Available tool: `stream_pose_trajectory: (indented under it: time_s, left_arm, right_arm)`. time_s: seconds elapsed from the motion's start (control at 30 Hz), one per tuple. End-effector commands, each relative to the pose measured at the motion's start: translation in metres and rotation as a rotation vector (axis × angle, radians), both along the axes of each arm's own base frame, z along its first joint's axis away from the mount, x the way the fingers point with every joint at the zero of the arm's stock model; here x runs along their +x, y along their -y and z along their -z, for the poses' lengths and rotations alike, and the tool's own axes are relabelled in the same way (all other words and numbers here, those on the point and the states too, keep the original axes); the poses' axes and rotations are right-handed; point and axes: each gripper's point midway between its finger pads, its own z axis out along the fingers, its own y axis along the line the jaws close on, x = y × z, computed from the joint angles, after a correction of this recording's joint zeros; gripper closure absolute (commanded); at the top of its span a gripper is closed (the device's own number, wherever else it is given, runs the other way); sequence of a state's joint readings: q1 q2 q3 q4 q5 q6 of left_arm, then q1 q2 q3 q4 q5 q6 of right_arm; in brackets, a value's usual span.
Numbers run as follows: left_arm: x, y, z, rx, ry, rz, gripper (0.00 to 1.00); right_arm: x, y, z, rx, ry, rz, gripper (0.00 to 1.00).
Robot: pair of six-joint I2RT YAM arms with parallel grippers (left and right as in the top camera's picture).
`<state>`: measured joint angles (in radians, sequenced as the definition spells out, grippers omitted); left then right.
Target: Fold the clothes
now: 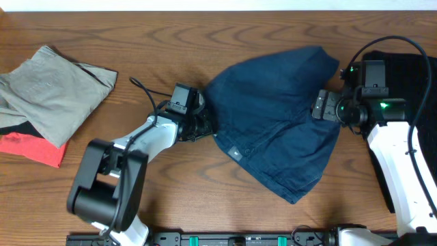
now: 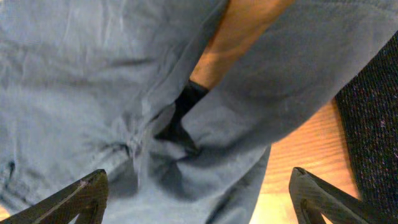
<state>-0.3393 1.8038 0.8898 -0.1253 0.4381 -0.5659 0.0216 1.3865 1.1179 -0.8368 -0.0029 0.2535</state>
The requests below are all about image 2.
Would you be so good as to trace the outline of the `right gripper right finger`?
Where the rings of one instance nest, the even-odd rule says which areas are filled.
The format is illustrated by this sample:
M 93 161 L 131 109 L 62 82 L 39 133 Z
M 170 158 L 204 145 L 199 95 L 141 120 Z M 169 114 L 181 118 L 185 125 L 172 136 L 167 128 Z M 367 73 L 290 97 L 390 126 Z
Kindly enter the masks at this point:
M 292 169 L 289 194 L 299 224 L 397 224 L 384 215 L 301 167 Z

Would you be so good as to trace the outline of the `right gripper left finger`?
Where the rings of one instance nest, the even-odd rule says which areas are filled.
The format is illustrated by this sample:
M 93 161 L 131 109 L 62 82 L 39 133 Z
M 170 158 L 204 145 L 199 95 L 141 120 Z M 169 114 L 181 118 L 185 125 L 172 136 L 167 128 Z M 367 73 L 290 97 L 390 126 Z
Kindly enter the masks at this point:
M 1 224 L 101 224 L 108 194 L 106 171 L 98 169 Z

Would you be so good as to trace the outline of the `navy blue shorts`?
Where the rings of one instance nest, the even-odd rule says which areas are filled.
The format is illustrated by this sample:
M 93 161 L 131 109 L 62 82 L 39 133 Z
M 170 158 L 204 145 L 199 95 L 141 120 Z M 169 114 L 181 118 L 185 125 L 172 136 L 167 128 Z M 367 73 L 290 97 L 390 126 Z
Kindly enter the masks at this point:
M 1 2 L 1 205 L 104 169 L 105 223 L 249 223 L 271 145 L 397 30 L 395 0 Z

